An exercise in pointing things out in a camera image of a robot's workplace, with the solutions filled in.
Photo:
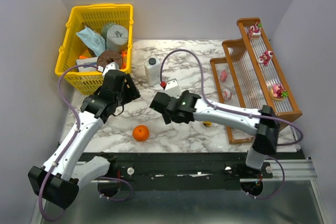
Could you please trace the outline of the white bottle black cap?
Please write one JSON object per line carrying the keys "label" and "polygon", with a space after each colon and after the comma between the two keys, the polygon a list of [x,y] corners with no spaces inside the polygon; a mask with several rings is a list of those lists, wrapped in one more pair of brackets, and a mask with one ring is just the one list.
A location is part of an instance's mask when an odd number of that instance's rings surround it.
{"label": "white bottle black cap", "polygon": [[149,58],[144,63],[145,76],[149,86],[153,87],[160,83],[160,67],[161,62],[155,57]]}

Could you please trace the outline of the yellow duck toy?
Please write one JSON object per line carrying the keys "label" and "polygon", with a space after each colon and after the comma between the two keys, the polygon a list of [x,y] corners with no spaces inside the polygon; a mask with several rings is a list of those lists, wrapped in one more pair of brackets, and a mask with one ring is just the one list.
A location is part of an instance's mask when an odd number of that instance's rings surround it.
{"label": "yellow duck toy", "polygon": [[212,123],[207,122],[207,121],[203,122],[203,124],[204,124],[205,127],[211,127],[212,126]]}

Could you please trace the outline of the orange fruit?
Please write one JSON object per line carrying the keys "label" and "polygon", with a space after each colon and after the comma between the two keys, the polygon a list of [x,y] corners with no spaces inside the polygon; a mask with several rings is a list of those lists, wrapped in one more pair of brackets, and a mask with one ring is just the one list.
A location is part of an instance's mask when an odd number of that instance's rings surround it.
{"label": "orange fruit", "polygon": [[132,136],[138,142],[144,142],[149,138],[150,131],[145,125],[138,125],[133,129]]}

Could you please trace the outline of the pink white toy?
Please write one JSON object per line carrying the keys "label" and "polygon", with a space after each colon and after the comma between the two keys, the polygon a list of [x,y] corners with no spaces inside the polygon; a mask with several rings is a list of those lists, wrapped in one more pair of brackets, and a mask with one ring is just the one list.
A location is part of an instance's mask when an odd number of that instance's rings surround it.
{"label": "pink white toy", "polygon": [[229,89],[223,90],[223,98],[225,101],[228,101],[232,98],[232,92]]}

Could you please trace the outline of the pink round toy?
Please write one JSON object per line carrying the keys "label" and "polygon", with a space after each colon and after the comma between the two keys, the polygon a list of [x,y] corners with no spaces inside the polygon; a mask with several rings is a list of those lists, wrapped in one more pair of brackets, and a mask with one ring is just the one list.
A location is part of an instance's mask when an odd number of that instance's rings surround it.
{"label": "pink round toy", "polygon": [[228,78],[228,73],[227,73],[227,71],[226,71],[226,70],[221,71],[221,72],[220,72],[220,80],[221,80],[222,82],[225,82],[227,78]]}

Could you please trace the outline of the yellow plastic basket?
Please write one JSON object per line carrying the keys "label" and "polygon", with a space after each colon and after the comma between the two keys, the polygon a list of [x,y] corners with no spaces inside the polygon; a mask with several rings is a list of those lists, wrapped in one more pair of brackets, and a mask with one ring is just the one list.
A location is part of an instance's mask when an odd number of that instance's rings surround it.
{"label": "yellow plastic basket", "polygon": [[121,71],[131,73],[133,23],[131,4],[73,7],[55,74],[64,76],[82,94],[90,95],[103,82],[102,74],[95,69],[97,64],[115,61]]}

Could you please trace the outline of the pink strawberry bear toy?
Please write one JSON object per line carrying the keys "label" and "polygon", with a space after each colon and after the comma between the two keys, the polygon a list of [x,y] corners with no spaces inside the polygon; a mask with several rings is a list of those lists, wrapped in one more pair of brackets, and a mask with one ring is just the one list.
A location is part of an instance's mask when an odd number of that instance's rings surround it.
{"label": "pink strawberry bear toy", "polygon": [[263,66],[268,66],[268,63],[272,60],[274,53],[271,50],[266,50],[258,58],[258,63]]}

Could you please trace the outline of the red white bear toy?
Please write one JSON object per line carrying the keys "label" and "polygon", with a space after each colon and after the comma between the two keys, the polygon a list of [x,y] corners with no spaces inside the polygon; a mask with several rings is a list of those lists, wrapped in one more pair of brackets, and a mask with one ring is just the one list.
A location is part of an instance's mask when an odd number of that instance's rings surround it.
{"label": "red white bear toy", "polygon": [[261,28],[262,28],[262,23],[256,22],[252,26],[250,26],[248,30],[248,38],[249,39],[258,39],[261,36]]}

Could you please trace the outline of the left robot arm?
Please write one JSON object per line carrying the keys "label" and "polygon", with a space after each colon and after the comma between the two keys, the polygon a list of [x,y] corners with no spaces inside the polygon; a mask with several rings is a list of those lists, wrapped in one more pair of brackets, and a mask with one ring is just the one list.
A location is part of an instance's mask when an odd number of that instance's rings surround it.
{"label": "left robot arm", "polygon": [[117,159],[111,154],[99,153],[80,167],[76,164],[96,132],[110,116],[115,116],[117,107],[124,107],[139,97],[130,74],[109,70],[102,86],[84,99],[75,124],[56,151],[42,167],[33,166],[28,172],[34,193],[66,209],[79,190],[96,178],[105,175],[119,178]]}

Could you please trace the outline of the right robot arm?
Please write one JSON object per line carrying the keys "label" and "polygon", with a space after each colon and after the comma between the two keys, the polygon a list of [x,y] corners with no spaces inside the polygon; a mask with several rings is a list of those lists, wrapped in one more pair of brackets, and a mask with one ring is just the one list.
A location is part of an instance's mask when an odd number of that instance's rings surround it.
{"label": "right robot arm", "polygon": [[272,107],[246,109],[206,100],[198,94],[184,91],[178,98],[158,92],[150,108],[163,116],[165,124],[207,121],[238,129],[254,137],[247,152],[247,167],[261,170],[264,161],[276,153],[279,122]]}

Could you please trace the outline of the brown tiered wooden shelf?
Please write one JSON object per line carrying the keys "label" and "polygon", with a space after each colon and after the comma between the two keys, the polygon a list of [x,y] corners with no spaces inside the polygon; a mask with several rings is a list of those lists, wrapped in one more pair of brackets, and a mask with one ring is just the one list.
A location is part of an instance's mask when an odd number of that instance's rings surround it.
{"label": "brown tiered wooden shelf", "polygon": [[[278,117],[294,122],[302,116],[302,112],[263,27],[258,39],[248,38],[248,30],[256,22],[261,23],[257,17],[239,19],[237,26],[241,38],[224,41],[222,43],[224,56],[210,60],[218,99],[221,103],[243,108],[259,109],[263,105],[268,105],[273,107]],[[263,66],[258,63],[258,58],[266,50],[271,50],[274,56],[268,66]],[[220,80],[220,73],[223,70],[228,73],[225,82]],[[289,92],[283,101],[276,101],[270,96],[269,90],[276,83],[281,83]],[[232,92],[232,98],[228,101],[223,98],[224,89]]]}

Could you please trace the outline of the orange bottle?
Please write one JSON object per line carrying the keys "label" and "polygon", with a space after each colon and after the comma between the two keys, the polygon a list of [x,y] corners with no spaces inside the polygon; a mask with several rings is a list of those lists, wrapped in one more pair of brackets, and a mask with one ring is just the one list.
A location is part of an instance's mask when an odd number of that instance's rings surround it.
{"label": "orange bottle", "polygon": [[122,64],[126,65],[127,64],[128,51],[127,50],[122,51],[121,56],[122,56]]}

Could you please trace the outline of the brown tape roll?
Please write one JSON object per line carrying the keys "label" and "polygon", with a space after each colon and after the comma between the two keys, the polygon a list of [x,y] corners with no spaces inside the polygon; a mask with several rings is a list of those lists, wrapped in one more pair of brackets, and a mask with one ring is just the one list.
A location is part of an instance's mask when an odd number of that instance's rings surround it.
{"label": "brown tape roll", "polygon": [[105,68],[107,64],[115,62],[119,69],[123,64],[122,55],[111,50],[104,51],[97,59],[97,66]]}

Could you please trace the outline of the white blue box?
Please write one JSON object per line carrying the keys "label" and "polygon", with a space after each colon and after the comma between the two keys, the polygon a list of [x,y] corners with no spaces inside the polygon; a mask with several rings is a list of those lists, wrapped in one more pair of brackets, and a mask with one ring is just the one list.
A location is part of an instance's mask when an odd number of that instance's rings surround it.
{"label": "white blue box", "polygon": [[91,57],[87,59],[77,59],[76,65],[79,72],[94,72],[97,71],[98,57]]}

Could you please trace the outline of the grey tape roll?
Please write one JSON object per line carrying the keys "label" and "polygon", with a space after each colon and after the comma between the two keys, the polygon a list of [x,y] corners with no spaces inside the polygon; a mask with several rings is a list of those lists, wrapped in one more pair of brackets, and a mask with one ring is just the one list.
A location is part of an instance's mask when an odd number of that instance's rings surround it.
{"label": "grey tape roll", "polygon": [[106,47],[108,50],[121,54],[127,49],[128,30],[121,25],[113,25],[107,32]]}

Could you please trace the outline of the light blue plastic pouch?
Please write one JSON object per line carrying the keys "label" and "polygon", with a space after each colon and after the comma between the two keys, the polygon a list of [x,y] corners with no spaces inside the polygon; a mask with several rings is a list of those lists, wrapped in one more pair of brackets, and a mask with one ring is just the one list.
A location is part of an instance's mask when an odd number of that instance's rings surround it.
{"label": "light blue plastic pouch", "polygon": [[106,50],[105,39],[96,31],[86,26],[83,30],[76,32],[80,40],[96,55],[100,56]]}

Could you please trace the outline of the green ball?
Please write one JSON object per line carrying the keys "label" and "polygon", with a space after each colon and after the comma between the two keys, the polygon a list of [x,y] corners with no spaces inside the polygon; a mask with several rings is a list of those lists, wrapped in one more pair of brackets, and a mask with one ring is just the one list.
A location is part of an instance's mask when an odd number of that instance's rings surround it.
{"label": "green ball", "polygon": [[107,33],[108,33],[108,30],[112,27],[116,25],[116,23],[113,23],[113,22],[110,22],[110,23],[106,23],[102,29],[101,29],[101,35],[104,39],[107,38]]}

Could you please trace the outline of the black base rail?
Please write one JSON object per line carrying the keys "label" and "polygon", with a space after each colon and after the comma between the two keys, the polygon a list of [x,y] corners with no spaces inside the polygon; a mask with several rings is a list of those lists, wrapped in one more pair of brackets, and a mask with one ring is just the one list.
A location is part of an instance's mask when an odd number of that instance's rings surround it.
{"label": "black base rail", "polygon": [[261,170],[245,165],[244,153],[109,153],[112,167],[98,180],[110,194],[131,191],[240,190],[242,183],[261,187],[270,164]]}

